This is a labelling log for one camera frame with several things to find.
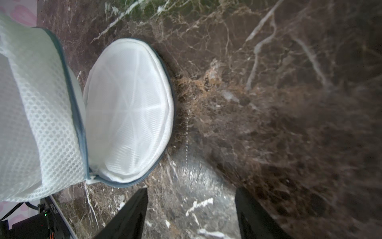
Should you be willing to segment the white mesh laundry bag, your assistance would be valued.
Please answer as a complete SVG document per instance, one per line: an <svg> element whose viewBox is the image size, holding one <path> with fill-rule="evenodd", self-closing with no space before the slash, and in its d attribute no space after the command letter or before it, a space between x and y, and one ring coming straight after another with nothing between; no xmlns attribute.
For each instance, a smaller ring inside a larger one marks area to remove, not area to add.
<svg viewBox="0 0 382 239"><path fill-rule="evenodd" d="M162 158L174 119L170 77L146 42L112 42L81 88L55 34L1 15L2 201L83 181L137 184Z"/></svg>

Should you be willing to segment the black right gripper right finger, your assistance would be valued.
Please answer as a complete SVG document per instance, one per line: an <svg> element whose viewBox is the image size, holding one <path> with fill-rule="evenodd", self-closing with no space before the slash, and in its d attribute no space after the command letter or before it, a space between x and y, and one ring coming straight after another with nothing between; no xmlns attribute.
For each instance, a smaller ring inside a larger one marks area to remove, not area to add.
<svg viewBox="0 0 382 239"><path fill-rule="evenodd" d="M236 189L235 205L243 239L292 239L244 187Z"/></svg>

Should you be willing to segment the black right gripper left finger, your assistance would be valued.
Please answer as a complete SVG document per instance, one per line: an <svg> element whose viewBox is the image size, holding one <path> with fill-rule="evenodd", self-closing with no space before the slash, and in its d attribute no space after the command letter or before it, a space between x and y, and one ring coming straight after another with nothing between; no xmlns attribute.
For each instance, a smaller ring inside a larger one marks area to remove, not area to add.
<svg viewBox="0 0 382 239"><path fill-rule="evenodd" d="M102 229L95 239L140 239L142 238L148 206L146 188L139 189L115 217Z"/></svg>

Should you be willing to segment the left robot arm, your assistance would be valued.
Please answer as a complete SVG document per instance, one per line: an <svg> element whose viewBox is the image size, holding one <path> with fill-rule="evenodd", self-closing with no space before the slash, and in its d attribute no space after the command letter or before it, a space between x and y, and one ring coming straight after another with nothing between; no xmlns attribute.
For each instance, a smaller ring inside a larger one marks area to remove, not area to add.
<svg viewBox="0 0 382 239"><path fill-rule="evenodd" d="M76 239L52 196L26 203L1 202L2 239Z"/></svg>

